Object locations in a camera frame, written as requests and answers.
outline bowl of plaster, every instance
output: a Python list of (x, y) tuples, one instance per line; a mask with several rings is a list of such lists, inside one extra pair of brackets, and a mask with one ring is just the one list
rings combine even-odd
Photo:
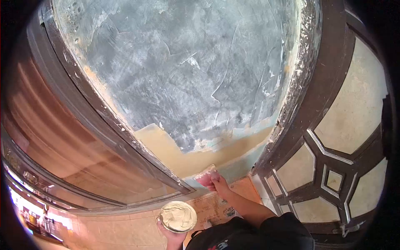
[(196, 211), (186, 202), (171, 201), (160, 211), (162, 225), (175, 233), (186, 233), (197, 223)]

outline door panel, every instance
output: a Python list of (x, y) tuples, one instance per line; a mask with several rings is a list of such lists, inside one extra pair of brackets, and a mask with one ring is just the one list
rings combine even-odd
[(346, 23), (343, 2), (323, 1), (322, 12), (320, 52), (304, 100), (254, 173), (279, 215), (293, 212), (312, 234), (347, 237), (348, 228), (362, 230), (372, 220), (385, 183), (386, 79), (375, 48)]

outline wall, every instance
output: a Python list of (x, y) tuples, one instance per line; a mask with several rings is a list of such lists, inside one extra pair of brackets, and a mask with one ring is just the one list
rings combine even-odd
[(92, 87), (178, 177), (244, 176), (276, 123), (297, 57), (298, 3), (56, 1)]

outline door latch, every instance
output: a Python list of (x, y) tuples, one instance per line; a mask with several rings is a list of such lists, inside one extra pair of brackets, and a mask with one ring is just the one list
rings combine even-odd
[(335, 228), (332, 230), (332, 233), (334, 234), (341, 234), (343, 238), (347, 236), (348, 233), (358, 231), (360, 229), (360, 226), (364, 224), (365, 221), (358, 223), (355, 226), (347, 228), (345, 224), (341, 224), (340, 228)]

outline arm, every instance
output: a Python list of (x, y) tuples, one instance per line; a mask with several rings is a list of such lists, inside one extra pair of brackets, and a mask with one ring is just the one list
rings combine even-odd
[(182, 250), (183, 241), (188, 233), (174, 233), (166, 229), (162, 224), (160, 219), (157, 219), (157, 227), (160, 232), (167, 238), (167, 249), (166, 250)]
[(217, 191), (218, 195), (226, 200), (233, 208), (253, 226), (259, 228), (268, 218), (276, 216), (266, 206), (248, 200), (230, 190), (226, 180), (221, 176), (219, 180), (212, 179), (214, 185), (208, 186), (210, 191)]

